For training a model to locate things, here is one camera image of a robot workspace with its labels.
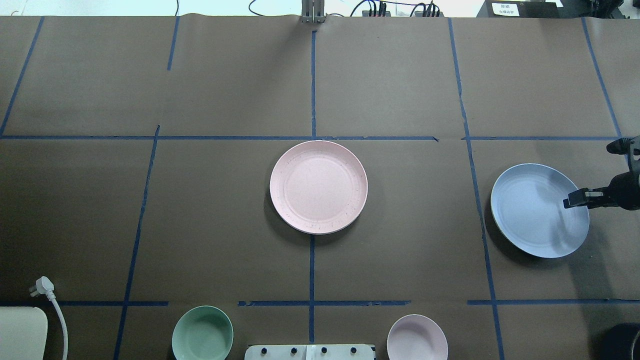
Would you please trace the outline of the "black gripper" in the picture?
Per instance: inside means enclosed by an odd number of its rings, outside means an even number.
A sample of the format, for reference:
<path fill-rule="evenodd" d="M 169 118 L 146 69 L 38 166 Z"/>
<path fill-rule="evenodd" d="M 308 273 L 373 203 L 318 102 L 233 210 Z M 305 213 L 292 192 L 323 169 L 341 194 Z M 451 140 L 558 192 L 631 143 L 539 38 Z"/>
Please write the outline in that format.
<path fill-rule="evenodd" d="M 616 175 L 608 186 L 597 187 L 594 192 L 602 193 L 591 199 L 590 189 L 583 187 L 573 191 L 563 200 L 565 209 L 576 207 L 606 208 L 620 207 L 624 210 L 635 211 L 640 209 L 639 174 L 628 171 Z"/>

